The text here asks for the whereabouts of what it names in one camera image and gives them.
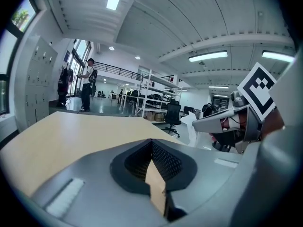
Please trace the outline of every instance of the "light wood tabletop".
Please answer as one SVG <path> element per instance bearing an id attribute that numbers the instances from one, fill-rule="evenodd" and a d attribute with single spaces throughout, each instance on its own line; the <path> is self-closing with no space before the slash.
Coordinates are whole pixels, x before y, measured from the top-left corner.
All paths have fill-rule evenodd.
<path id="1" fill-rule="evenodd" d="M 42 183 L 82 156 L 148 138 L 182 144 L 143 118 L 55 112 L 9 142 L 0 151 L 0 159 L 11 184 L 30 197 Z M 161 192 L 165 183 L 159 176 L 151 162 L 146 182 L 151 187 L 156 183 L 154 187 Z M 162 212 L 163 202 L 152 198 Z"/>

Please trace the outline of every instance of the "black office chair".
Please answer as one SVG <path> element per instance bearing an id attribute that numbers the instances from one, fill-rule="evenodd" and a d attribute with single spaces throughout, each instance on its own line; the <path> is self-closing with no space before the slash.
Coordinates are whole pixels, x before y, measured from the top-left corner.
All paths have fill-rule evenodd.
<path id="1" fill-rule="evenodd" d="M 179 113 L 181 110 L 181 105 L 179 105 L 179 101 L 171 100 L 169 104 L 167 104 L 167 114 L 165 115 L 164 121 L 170 124 L 170 127 L 165 127 L 165 129 L 162 129 L 163 131 L 169 131 L 174 132 L 178 135 L 178 138 L 180 135 L 177 133 L 176 129 L 172 129 L 173 126 L 181 124 L 181 121 L 179 120 Z"/>

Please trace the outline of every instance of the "white locker cabinet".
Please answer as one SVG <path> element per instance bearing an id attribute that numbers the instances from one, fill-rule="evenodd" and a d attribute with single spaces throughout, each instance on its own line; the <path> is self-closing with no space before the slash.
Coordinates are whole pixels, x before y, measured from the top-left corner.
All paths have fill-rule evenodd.
<path id="1" fill-rule="evenodd" d="M 48 86 L 57 52 L 40 36 L 27 39 L 15 80 L 15 113 L 18 129 L 25 130 L 49 114 Z"/>

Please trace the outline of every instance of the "railing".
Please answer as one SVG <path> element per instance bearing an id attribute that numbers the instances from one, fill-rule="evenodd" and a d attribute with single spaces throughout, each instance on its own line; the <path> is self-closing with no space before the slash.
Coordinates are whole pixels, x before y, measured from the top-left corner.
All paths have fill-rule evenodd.
<path id="1" fill-rule="evenodd" d="M 116 66 L 111 66 L 111 65 L 106 65 L 100 62 L 95 61 L 94 62 L 94 68 L 97 70 L 109 72 L 109 73 L 114 73 L 120 76 L 124 76 L 127 78 L 135 79 L 140 81 L 141 80 L 141 75 L 135 72 L 132 72 L 130 70 L 125 70 Z"/>
<path id="2" fill-rule="evenodd" d="M 162 79 L 169 81 L 169 82 L 173 82 L 174 81 L 174 75 L 170 75 L 170 76 L 166 76 L 166 77 L 161 77 Z"/>

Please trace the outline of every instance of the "window frame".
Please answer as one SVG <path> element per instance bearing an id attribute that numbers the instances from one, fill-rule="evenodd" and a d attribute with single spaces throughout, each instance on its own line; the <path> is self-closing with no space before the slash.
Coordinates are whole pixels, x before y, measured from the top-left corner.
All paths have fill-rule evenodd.
<path id="1" fill-rule="evenodd" d="M 30 21 L 28 22 L 28 24 L 25 27 L 24 31 L 19 30 L 18 27 L 13 24 L 13 22 L 11 21 L 11 19 L 9 19 L 9 22 L 7 23 L 6 27 L 4 28 L 4 30 L 6 29 L 13 36 L 15 36 L 17 38 L 17 41 L 16 41 L 16 43 L 14 45 L 14 48 L 12 50 L 12 53 L 10 55 L 9 64 L 8 64 L 8 68 L 7 68 L 6 74 L 1 74 L 0 73 L 0 80 L 6 82 L 6 86 L 5 86 L 5 110 L 1 111 L 0 115 L 6 114 L 6 113 L 8 114 L 9 113 L 9 84 L 10 84 L 10 75 L 11 75 L 11 70 L 12 70 L 12 67 L 13 67 L 13 63 L 14 63 L 14 59 L 15 59 L 18 47 L 19 47 L 19 45 L 21 43 L 21 40 L 22 40 L 22 38 L 24 36 L 24 33 L 26 32 L 26 30 L 28 29 L 28 27 L 30 26 L 30 24 L 33 22 L 33 20 L 37 16 L 37 14 L 40 12 L 40 10 L 38 9 L 38 7 L 35 4 L 34 0 L 29 0 L 29 2 L 30 2 L 31 6 L 33 7 L 33 9 L 35 11 L 35 15 L 30 19 Z"/>

